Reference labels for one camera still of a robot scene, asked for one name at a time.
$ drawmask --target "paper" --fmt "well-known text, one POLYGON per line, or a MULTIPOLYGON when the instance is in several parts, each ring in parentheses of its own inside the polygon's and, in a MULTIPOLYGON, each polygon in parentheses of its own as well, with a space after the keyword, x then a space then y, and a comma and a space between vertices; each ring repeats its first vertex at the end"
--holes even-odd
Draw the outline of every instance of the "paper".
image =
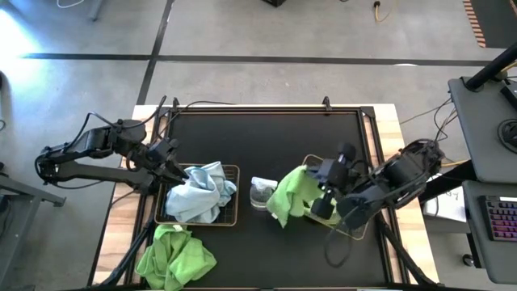
MULTIPOLYGON (((430 177, 427 182, 440 176, 441 174, 434 175, 430 177)), ((458 187, 452 189, 435 199, 429 200, 423 207, 423 213, 432 217, 441 217, 455 221, 467 222, 467 217, 465 216, 463 188, 458 187)))

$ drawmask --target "cloth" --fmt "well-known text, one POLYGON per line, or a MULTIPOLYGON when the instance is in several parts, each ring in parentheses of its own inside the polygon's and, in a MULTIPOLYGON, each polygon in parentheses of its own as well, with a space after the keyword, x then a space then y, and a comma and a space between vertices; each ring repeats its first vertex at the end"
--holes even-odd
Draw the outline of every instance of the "cloth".
POLYGON ((289 214, 302 217, 304 201, 310 202, 323 193, 317 187, 317 181, 305 174, 306 169, 307 166, 299 166, 287 174, 267 201, 267 210, 275 214, 283 228, 288 223, 289 214))
POLYGON ((198 280, 216 265, 203 243, 190 231, 159 225, 153 244, 145 249, 136 272, 152 289, 176 291, 190 280, 198 280))
POLYGON ((179 222, 212 223, 237 191, 234 183, 227 181, 221 162, 202 167, 188 167, 189 176, 184 185, 167 193, 166 213, 179 222))

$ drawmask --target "tray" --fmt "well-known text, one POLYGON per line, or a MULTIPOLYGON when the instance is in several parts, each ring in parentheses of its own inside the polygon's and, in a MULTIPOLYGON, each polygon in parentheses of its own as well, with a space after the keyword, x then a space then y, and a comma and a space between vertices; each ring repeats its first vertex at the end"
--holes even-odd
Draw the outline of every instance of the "tray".
MULTIPOLYGON (((181 163, 183 167, 201 167, 204 166, 202 164, 189 164, 189 163, 181 163)), ((239 167, 235 165, 222 165, 223 170, 225 172, 226 179, 237 186, 237 191, 232 195, 232 200, 228 202, 225 207, 220 207, 219 216, 217 216, 216 220, 212 223, 190 223, 190 222, 178 222, 174 218, 174 216, 167 215, 165 211, 165 203, 167 198, 168 191, 172 188, 170 184, 163 183, 160 186, 160 191, 158 192, 158 202, 156 215, 154 216, 154 220, 158 224, 175 224, 182 226, 234 226, 237 223, 237 209, 238 209, 238 197, 239 197, 239 175, 240 170, 239 167)))

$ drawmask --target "table leg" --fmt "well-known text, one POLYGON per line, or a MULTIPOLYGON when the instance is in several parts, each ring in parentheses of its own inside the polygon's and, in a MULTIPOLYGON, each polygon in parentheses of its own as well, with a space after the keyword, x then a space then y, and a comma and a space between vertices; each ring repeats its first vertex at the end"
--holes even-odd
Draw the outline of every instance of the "table leg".
POLYGON ((426 191, 422 193, 418 199, 420 205, 424 205, 431 199, 436 198, 440 194, 450 191, 461 186, 465 180, 477 180, 476 172, 471 160, 460 164, 449 172, 441 175, 439 178, 427 182, 426 191))

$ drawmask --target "wheel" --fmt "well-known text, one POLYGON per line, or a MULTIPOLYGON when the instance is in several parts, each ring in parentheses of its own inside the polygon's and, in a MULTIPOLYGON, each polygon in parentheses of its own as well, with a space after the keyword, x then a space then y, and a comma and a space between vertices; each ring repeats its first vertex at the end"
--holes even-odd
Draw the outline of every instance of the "wheel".
POLYGON ((461 258, 465 266, 474 267, 474 258, 472 255, 463 255, 461 258))

